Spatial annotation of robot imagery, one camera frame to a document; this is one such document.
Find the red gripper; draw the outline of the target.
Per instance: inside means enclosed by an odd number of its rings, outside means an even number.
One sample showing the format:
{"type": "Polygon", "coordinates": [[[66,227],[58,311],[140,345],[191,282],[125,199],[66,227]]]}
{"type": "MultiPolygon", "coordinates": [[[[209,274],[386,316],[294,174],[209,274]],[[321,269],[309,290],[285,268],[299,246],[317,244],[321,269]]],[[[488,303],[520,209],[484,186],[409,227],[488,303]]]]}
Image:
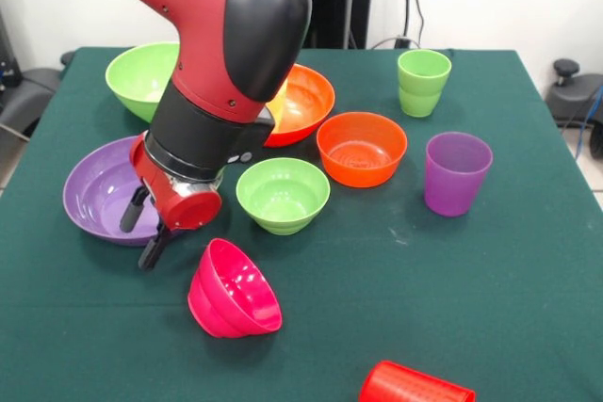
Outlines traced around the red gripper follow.
{"type": "Polygon", "coordinates": [[[152,270],[171,241],[171,231],[196,230],[217,216],[221,208],[218,189],[222,171],[216,180],[210,182],[188,181],[181,176],[170,175],[147,155],[144,138],[144,134],[138,135],[129,152],[139,187],[126,206],[120,229],[124,233],[134,230],[145,200],[150,197],[160,222],[155,236],[139,256],[138,267],[152,270]]]}

